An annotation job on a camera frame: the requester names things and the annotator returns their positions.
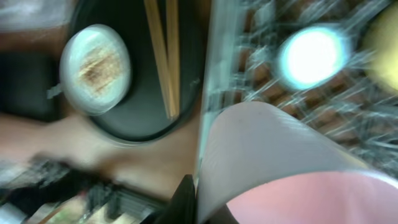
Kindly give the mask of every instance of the black tray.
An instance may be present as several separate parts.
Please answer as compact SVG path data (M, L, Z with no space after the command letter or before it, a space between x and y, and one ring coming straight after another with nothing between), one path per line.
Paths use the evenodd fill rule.
M110 26L126 44L132 67L127 95L105 114L89 117L95 126L121 142L139 144L162 138L187 120L200 94L204 67L204 42L193 4L191 0L180 0L178 4L181 114L170 121L165 114L144 1L79 1L70 37L93 24ZM159 11L166 38L164 0L159 1Z

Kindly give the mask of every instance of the dish rack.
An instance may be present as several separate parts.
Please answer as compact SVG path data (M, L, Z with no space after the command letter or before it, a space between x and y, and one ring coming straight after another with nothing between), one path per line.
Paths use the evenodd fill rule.
M373 53L362 45L370 23L389 4L387 0L214 0L197 168L214 119L236 103L263 101L398 178L398 97L366 76ZM314 24L343 30L354 52L326 84L290 90L275 75L278 49L290 35Z

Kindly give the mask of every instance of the chopstick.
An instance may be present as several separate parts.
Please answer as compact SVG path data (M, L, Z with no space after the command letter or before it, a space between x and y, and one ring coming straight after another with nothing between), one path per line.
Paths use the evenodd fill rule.
M169 119L176 119L180 113L180 49L177 3L177 0L167 0L168 57L157 0L144 0L160 87L166 115Z
M178 30L178 0L166 0L167 53L173 83L176 117L180 114L180 38Z

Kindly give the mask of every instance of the wooden stick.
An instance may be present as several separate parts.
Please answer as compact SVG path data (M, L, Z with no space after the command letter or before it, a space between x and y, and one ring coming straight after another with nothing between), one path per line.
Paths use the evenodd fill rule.
M176 117L180 114L180 37L178 30L178 0L166 0L167 53L173 83Z
M174 118L176 110L175 100L174 97L172 97L174 95L172 93L173 85L167 63L162 24L159 16L159 7L157 5L157 0L144 0L144 3L166 114L168 118Z

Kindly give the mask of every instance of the round white object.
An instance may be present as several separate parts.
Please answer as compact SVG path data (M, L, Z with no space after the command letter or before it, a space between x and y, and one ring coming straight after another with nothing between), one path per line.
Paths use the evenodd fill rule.
M327 26L305 28L282 45L279 75L294 90L315 88L346 65L350 52L347 38L340 31Z
M120 74L106 85L101 96L79 81L85 59L96 49L106 48L118 59ZM60 63L60 81L69 102L88 115L100 115L116 106L126 94L131 81L129 54L120 36L105 25L92 25L74 35L65 47Z

